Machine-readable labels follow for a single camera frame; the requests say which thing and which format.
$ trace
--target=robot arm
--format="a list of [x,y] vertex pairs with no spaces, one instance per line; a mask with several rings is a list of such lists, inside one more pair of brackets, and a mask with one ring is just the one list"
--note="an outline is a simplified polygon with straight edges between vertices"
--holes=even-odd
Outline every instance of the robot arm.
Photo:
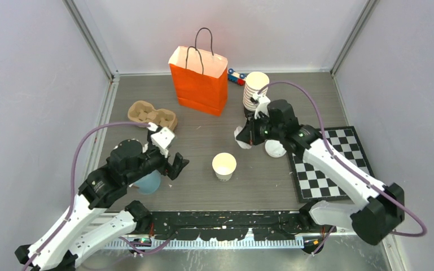
[[[181,154],[176,153],[173,164],[171,165],[168,162],[168,148],[174,137],[175,135],[168,128],[153,124],[148,131],[150,141],[145,146],[145,150],[142,144],[134,139],[119,143],[107,158],[106,165],[91,172],[79,187],[78,193],[75,195],[74,210],[71,217],[63,224],[61,230],[47,244],[45,249],[34,258],[32,266],[35,270],[49,270],[58,266],[67,266],[69,264],[67,261],[73,260],[80,263],[79,256],[89,255],[90,250],[97,249],[101,244],[99,241],[93,241],[82,246],[83,243],[76,242],[76,239],[88,224],[127,193],[127,188],[131,183],[155,170],[158,170],[164,176],[169,176],[171,180],[177,178],[189,161],[183,159]],[[22,264],[25,264],[34,255],[36,249],[61,226],[67,211],[36,243],[20,246],[15,251]],[[119,216],[121,216],[122,220],[130,218],[125,212],[119,214]],[[111,229],[109,236],[114,238],[116,234],[121,234],[123,230],[125,233],[135,230],[135,223],[140,222],[134,221],[122,224],[118,231],[116,227],[109,225],[105,229]],[[89,239],[89,236],[93,237],[94,233],[89,233],[87,239]]]
[[77,256],[73,267],[80,266],[90,255],[124,234],[148,230],[151,223],[150,212],[142,203],[134,200],[111,221],[81,235],[72,243],[69,252]]
[[[286,151],[325,173],[353,201],[353,204],[324,200],[306,204],[300,213],[308,217],[308,227],[335,225],[353,229],[365,242],[376,245],[403,222],[404,212],[339,164],[326,149],[321,133],[309,125],[300,125],[286,100],[270,102],[266,96],[255,94],[251,101],[258,103],[256,112],[247,116],[245,127],[235,131],[235,140],[241,147],[259,145],[267,139],[278,140]],[[402,188],[395,183],[386,186],[360,170],[338,151],[332,150],[345,165],[404,204]]]

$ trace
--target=blue cup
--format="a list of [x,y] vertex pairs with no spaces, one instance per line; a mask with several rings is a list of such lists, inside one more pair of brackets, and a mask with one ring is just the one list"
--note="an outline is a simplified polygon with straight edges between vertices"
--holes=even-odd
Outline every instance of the blue cup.
[[159,171],[153,171],[149,175],[142,177],[137,182],[133,183],[139,187],[139,193],[143,195],[150,195],[157,191],[160,187],[161,175]]

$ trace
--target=cable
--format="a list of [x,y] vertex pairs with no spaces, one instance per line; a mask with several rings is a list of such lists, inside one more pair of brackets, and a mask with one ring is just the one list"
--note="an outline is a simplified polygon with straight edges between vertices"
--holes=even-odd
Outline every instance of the cable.
[[320,244],[318,245],[317,248],[315,248],[315,250],[312,252],[312,256],[315,256],[315,253],[317,253],[320,248],[323,246],[323,244],[326,242],[326,240],[328,239],[328,237],[330,237],[330,233],[335,229],[335,226],[332,226],[329,230],[328,233],[326,234],[326,236],[323,238],[323,240],[320,242]]
[[[162,243],[162,244],[159,245],[158,247],[154,248],[153,250],[148,251],[148,252],[144,252],[144,251],[141,251],[141,250],[139,250],[139,249],[136,248],[136,246],[134,245],[136,242],[128,241],[128,240],[125,239],[124,237],[119,237],[119,239],[124,240],[124,242],[126,242],[128,245],[130,245],[130,246],[132,247],[133,250],[135,250],[137,253],[142,254],[142,255],[152,255],[152,254],[154,254],[154,253],[157,253],[157,252],[163,250],[164,247],[165,247],[167,244],[169,244],[169,242],[170,242],[170,238],[169,238],[168,240],[166,240],[164,243]],[[84,264],[81,264],[81,266],[84,267],[85,269],[92,270],[92,271],[108,270],[110,267],[112,267],[112,266],[114,266],[114,265],[120,263],[121,261],[123,261],[123,260],[125,260],[125,259],[127,259],[127,258],[129,258],[129,257],[131,257],[131,256],[133,256],[133,255],[126,255],[126,256],[124,256],[124,257],[120,257],[120,259],[117,259],[117,260],[114,261],[112,264],[107,265],[107,266],[104,267],[104,268],[91,268],[91,267],[88,267],[88,266],[86,266],[86,265],[84,265]]]
[[141,250],[139,250],[136,246],[134,246],[134,245],[132,244],[131,241],[125,239],[124,237],[119,237],[120,240],[123,240],[123,241],[124,241],[125,243],[127,243],[131,248],[133,248],[135,251],[137,251],[138,253],[140,253],[140,254],[142,254],[142,255],[152,255],[152,254],[155,254],[155,253],[157,253],[157,252],[163,250],[164,247],[165,247],[167,244],[170,243],[170,238],[167,239],[165,242],[163,242],[160,246],[154,248],[154,249],[151,250],[151,251],[147,251],[147,252],[146,252],[146,251],[141,251]]
[[144,247],[151,247],[152,244],[149,243],[141,243],[141,242],[131,242],[132,244],[134,244],[135,246],[144,246]]
[[318,109],[318,106],[315,103],[315,101],[313,100],[313,98],[310,96],[310,94],[304,88],[302,88],[301,86],[299,86],[297,84],[294,84],[292,82],[278,81],[278,82],[271,82],[271,83],[267,84],[266,86],[264,86],[262,89],[260,89],[258,91],[258,94],[260,94],[265,88],[269,88],[270,86],[275,85],[275,84],[287,84],[287,85],[291,85],[291,86],[299,89],[301,92],[303,92],[303,94],[305,94],[305,96],[310,100],[310,102],[313,105],[313,108],[315,109],[315,112],[316,112],[317,118],[318,118],[318,123],[320,125],[320,132],[321,132],[322,137],[323,137],[323,143],[325,144],[325,147],[328,150],[328,152],[330,153],[330,155],[342,167],[344,167],[351,174],[353,174],[355,177],[357,177],[358,179],[360,179],[368,187],[371,187],[373,190],[375,190],[380,195],[382,195],[383,197],[385,197],[391,203],[393,203],[394,205],[396,205],[396,207],[398,207],[399,209],[402,209],[405,213],[407,213],[408,215],[410,215],[419,224],[419,226],[421,227],[421,232],[420,233],[400,233],[398,231],[392,231],[391,233],[394,234],[394,235],[400,235],[400,236],[405,236],[405,237],[421,237],[421,236],[426,235],[426,233],[428,232],[428,229],[426,228],[426,225],[424,224],[424,222],[417,215],[415,215],[411,210],[409,210],[408,208],[406,208],[403,204],[399,203],[398,201],[396,201],[395,199],[393,199],[391,196],[389,196],[388,194],[386,194],[384,191],[381,191],[381,189],[379,189],[378,187],[372,185],[367,179],[365,179],[363,176],[361,176],[360,174],[358,174],[356,171],[352,170],[343,161],[341,161],[337,156],[335,156],[335,154],[333,153],[333,151],[332,151],[332,149],[330,147],[330,144],[328,143],[328,139],[326,138],[326,135],[325,135],[325,126],[323,125],[323,119],[322,119],[322,116],[321,116],[320,111]]
[[150,226],[150,231],[148,232],[148,237],[151,238],[154,234],[154,223],[152,222],[152,225]]
[[71,204],[69,205],[69,209],[67,210],[67,214],[65,215],[64,220],[59,224],[59,226],[54,230],[54,232],[49,235],[49,237],[42,243],[41,246],[39,246],[35,253],[29,258],[29,260],[24,264],[24,267],[22,268],[22,271],[26,271],[27,267],[30,266],[32,261],[41,253],[41,251],[51,242],[51,240],[57,235],[57,233],[62,230],[65,223],[69,220],[69,218],[72,215],[72,210],[74,209],[74,200],[75,200],[75,194],[76,194],[76,165],[77,165],[77,157],[79,156],[79,152],[81,151],[82,146],[84,145],[84,142],[88,139],[89,136],[91,136],[93,133],[95,133],[98,130],[107,128],[107,127],[114,127],[114,126],[121,126],[121,125],[131,125],[131,126],[139,126],[139,127],[149,127],[150,125],[147,123],[134,123],[131,121],[121,121],[117,123],[108,123],[103,124],[100,126],[95,127],[94,129],[90,130],[85,136],[81,139],[81,142],[77,145],[76,152],[74,153],[74,158],[72,160],[72,167],[71,167]]

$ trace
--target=white wall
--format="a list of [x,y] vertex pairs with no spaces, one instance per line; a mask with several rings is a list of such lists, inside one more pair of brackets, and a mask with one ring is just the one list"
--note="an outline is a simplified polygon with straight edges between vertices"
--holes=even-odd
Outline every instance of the white wall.
[[20,270],[14,250],[68,206],[73,152],[107,87],[62,1],[0,0],[0,270]]
[[[434,270],[434,1],[380,1],[337,81],[376,176],[428,226],[400,239],[409,270]],[[419,228],[407,217],[398,230]]]
[[[329,71],[366,0],[77,2],[120,73],[156,73],[169,72],[170,55],[201,27],[237,71]],[[209,39],[202,33],[198,47],[209,50]]]

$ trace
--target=toy car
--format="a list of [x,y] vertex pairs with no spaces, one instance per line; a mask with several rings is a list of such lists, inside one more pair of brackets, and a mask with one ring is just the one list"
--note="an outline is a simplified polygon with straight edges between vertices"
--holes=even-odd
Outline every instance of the toy car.
[[239,84],[240,86],[245,85],[245,78],[247,75],[245,73],[235,72],[232,68],[228,70],[228,79],[234,83]]

